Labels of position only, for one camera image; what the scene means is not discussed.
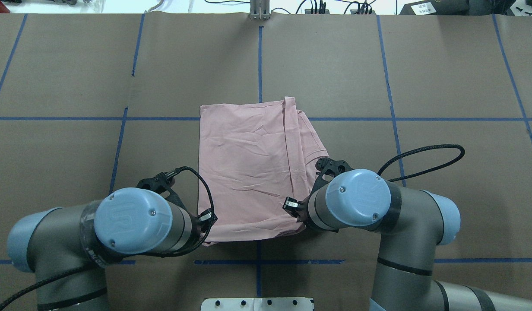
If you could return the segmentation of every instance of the ur robot arm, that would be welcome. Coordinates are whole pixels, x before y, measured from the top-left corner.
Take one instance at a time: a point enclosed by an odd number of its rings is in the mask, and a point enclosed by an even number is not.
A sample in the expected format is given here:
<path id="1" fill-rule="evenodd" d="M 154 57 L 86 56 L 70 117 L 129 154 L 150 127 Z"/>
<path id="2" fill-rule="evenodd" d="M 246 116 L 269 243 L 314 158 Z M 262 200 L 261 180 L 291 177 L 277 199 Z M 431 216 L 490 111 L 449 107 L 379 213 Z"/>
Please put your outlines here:
<path id="1" fill-rule="evenodd" d="M 207 189 L 211 208 L 198 216 L 187 211 L 171 188 L 181 171 L 193 172 Z M 160 194 L 166 191 L 164 199 Z M 39 311 L 106 311 L 106 266 L 136 254 L 188 254 L 204 242 L 216 221 L 213 209 L 204 180 L 182 167 L 103 200 L 26 216 L 9 233 L 7 253 L 17 269 L 35 272 L 38 282 L 72 273 L 37 289 Z"/>
<path id="2" fill-rule="evenodd" d="M 322 158 L 311 195 L 283 206 L 316 230 L 381 234 L 370 311 L 532 311 L 532 301 L 432 280 L 435 247 L 452 242 L 458 207 L 447 197 L 385 181 L 373 171 Z M 323 175 L 334 177 L 330 182 Z"/>

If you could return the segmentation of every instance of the pink cloth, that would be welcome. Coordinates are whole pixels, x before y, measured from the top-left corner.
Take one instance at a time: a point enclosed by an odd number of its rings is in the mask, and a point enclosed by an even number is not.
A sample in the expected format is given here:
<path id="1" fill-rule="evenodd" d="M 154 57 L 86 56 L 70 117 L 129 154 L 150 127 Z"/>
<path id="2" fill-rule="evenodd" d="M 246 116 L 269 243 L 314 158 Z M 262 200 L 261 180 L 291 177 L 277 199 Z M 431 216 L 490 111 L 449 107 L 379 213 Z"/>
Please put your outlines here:
<path id="1" fill-rule="evenodd" d="M 284 210 L 302 200 L 327 157 L 294 97 L 261 104 L 201 106 L 199 173 L 210 187 L 218 221 L 207 242 L 251 241 L 304 228 Z M 210 207 L 199 185 L 199 212 Z"/>

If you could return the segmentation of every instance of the electrical cable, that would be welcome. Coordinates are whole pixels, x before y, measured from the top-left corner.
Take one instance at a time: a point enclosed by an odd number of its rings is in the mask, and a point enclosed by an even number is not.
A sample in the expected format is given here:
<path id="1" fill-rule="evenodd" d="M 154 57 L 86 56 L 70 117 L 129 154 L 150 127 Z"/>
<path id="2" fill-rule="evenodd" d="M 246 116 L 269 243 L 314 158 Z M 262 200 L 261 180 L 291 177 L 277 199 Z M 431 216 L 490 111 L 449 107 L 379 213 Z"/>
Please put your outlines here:
<path id="1" fill-rule="evenodd" d="M 205 180 L 201 177 L 201 175 L 199 175 L 199 173 L 197 173 L 197 171 L 195 171 L 191 167 L 179 167 L 179 168 L 175 169 L 172 177 L 178 175 L 182 171 L 190 171 L 191 173 L 193 173 L 193 175 L 197 176 L 199 181 L 201 181 L 201 183 L 203 184 L 203 186 L 206 189 L 207 195 L 209 196 L 211 218 L 214 219 L 214 217 L 215 217 L 214 202 L 212 201 L 212 195 L 210 193 L 209 185 L 207 185 Z M 203 237 L 201 239 L 199 239 L 199 242 L 197 242 L 193 247 L 191 247 L 191 248 L 189 248 L 189 249 L 187 249 L 185 251 L 182 251 L 182 252 L 179 252 L 179 253 L 143 253 L 143 255 L 165 258 L 165 257 L 179 257 L 179 256 L 183 256 L 185 254 L 189 254 L 190 252 L 193 252 L 199 246 L 201 246 L 203 244 L 203 242 L 205 242 L 206 238 L 209 236 L 211 228 L 212 228 L 212 226 L 209 226 L 207 228 L 205 234 L 203 235 Z"/>
<path id="2" fill-rule="evenodd" d="M 358 8 L 355 14 L 364 14 L 364 10 L 367 5 L 368 5 L 368 2 L 364 1 L 364 3 Z"/>
<path id="3" fill-rule="evenodd" d="M 149 10 L 146 10 L 145 12 L 149 13 L 152 10 L 156 10 L 159 6 L 163 5 L 163 3 L 164 3 L 164 0 L 161 0 L 158 4 L 156 4 L 155 6 L 150 7 Z"/>
<path id="4" fill-rule="evenodd" d="M 274 9 L 272 9 L 272 12 L 274 12 L 275 10 L 284 10 L 284 11 L 288 12 L 289 14 L 291 14 L 291 12 L 289 12 L 288 10 L 286 10 L 284 8 L 274 8 Z"/>
<path id="5" fill-rule="evenodd" d="M 348 10 L 348 8 L 349 8 L 353 3 L 356 3 L 356 4 L 358 5 L 358 8 L 360 8 L 360 2 L 358 2 L 358 1 L 351 1 L 351 2 L 348 3 L 347 8 L 345 8 L 345 11 L 343 12 L 343 15 L 347 14 L 347 10 Z"/>
<path id="6" fill-rule="evenodd" d="M 295 14 L 298 14 L 299 10 L 300 10 L 300 7 L 306 2 L 306 0 L 302 0 L 301 4 L 299 4 L 299 7 L 297 8 L 297 11 L 295 12 Z"/>
<path id="7" fill-rule="evenodd" d="M 73 269 L 70 269 L 70 270 L 66 270 L 64 272 L 61 272 L 55 276 L 52 276 L 50 278 L 46 278 L 42 281 L 39 281 L 33 285 L 30 285 L 28 286 L 27 288 L 21 290 L 21 291 L 18 291 L 16 292 L 15 294 L 13 294 L 11 297 L 5 299 L 5 301 L 3 301 L 1 304 L 0 304 L 0 311 L 2 311 L 3 309 L 5 309 L 5 307 L 7 307 L 8 305 L 10 305 L 13 301 L 19 299 L 20 297 L 26 295 L 27 293 L 35 290 L 35 289 L 38 289 L 44 285 L 47 285 L 49 283 L 53 283 L 61 278 L 65 278 L 67 276 L 71 276 L 73 274 L 76 274 L 76 273 L 80 273 L 80 272 L 84 272 L 84 271 L 87 271 L 87 270 L 90 270 L 90 269 L 95 269 L 97 268 L 98 266 L 95 266 L 94 264 L 89 264 L 87 266 L 83 266 L 83 267 L 78 267 L 78 268 L 73 268 Z"/>
<path id="8" fill-rule="evenodd" d="M 250 3 L 250 1 L 239 1 L 239 0 L 226 0 L 226 1 L 217 1 L 217 2 L 213 2 L 213 1 L 210 1 L 210 0 L 205 0 L 205 2 L 207 2 L 207 3 L 212 3 L 212 4 L 228 3 L 228 2 Z"/>
<path id="9" fill-rule="evenodd" d="M 436 166 L 436 167 L 433 167 L 433 168 L 430 168 L 430 169 L 426 169 L 425 171 L 420 171 L 420 172 L 415 173 L 415 174 L 406 175 L 406 176 L 393 178 L 393 179 L 388 179 L 387 181 L 402 181 L 404 179 L 409 179 L 409 178 L 412 178 L 412 177 L 416 177 L 416 176 L 419 176 L 419 175 L 424 175 L 426 173 L 430 173 L 432 171 L 437 171 L 437 170 L 439 170 L 441 168 L 448 167 L 448 166 L 453 165 L 454 163 L 460 161 L 460 159 L 462 159 L 464 157 L 464 154 L 466 153 L 465 152 L 466 150 L 464 149 L 464 147 L 460 146 L 459 144 L 437 144 L 437 145 L 425 146 L 425 147 L 421 147 L 421 148 L 418 148 L 418 149 L 407 151 L 405 153 L 401 153 L 401 154 L 397 155 L 396 157 L 390 159 L 389 161 L 387 161 L 387 163 L 385 163 L 379 169 L 379 171 L 377 172 L 377 175 L 381 176 L 383 171 L 385 171 L 385 169 L 387 167 L 389 167 L 389 165 L 391 165 L 392 163 L 394 163 L 394 162 L 396 162 L 396 161 L 398 161 L 398 160 L 400 160 L 400 159 L 402 159 L 404 157 L 408 157 L 408 156 L 411 156 L 412 154 L 424 152 L 424 151 L 427 151 L 427 150 L 448 149 L 448 148 L 458 149 L 458 150 L 460 150 L 460 154 L 458 154 L 458 156 L 455 157 L 454 159 L 452 159 L 451 161 L 448 161 L 447 163 L 444 163 L 443 165 L 439 165 L 439 166 Z"/>

